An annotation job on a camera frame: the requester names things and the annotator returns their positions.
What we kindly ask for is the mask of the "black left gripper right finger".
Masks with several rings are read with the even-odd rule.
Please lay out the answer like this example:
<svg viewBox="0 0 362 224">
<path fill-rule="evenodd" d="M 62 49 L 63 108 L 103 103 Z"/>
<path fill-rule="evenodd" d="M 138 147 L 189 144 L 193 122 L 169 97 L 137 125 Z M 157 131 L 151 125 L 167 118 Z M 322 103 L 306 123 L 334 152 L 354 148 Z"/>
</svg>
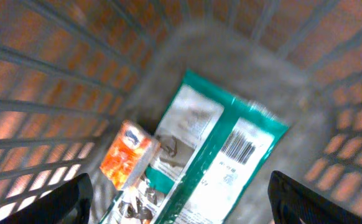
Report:
<svg viewBox="0 0 362 224">
<path fill-rule="evenodd" d="M 362 224 L 362 218 L 284 173 L 271 173 L 267 193 L 275 224 Z"/>
</svg>

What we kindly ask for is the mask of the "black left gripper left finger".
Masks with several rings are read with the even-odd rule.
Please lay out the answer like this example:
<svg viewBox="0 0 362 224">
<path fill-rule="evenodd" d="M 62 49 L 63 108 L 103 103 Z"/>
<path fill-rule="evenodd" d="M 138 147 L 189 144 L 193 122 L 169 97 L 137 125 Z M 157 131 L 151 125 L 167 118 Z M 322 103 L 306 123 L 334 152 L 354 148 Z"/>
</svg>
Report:
<svg viewBox="0 0 362 224">
<path fill-rule="evenodd" d="M 0 224 L 87 224 L 92 202 L 93 186 L 90 176 L 82 173 L 29 206 L 9 215 L 1 220 Z"/>
</svg>

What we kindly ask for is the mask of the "orange small packet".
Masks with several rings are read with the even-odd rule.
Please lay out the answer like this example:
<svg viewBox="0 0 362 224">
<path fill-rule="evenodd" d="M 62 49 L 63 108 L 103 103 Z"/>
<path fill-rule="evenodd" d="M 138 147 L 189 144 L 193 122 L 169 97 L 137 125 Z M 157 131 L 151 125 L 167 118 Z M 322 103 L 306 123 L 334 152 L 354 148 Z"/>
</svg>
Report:
<svg viewBox="0 0 362 224">
<path fill-rule="evenodd" d="M 116 190 L 124 190 L 136 184 L 159 149 L 160 142 L 156 138 L 138 124 L 125 120 L 104 156 L 100 170 Z"/>
</svg>

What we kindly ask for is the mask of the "green white package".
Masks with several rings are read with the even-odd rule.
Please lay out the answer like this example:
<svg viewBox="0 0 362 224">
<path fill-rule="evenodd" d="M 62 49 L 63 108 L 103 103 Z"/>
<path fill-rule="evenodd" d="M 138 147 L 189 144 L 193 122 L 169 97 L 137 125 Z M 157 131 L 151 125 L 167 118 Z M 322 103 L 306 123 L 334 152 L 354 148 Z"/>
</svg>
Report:
<svg viewBox="0 0 362 224">
<path fill-rule="evenodd" d="M 265 106 L 187 71 L 149 133 L 159 152 L 100 221 L 223 223 L 287 130 Z"/>
</svg>

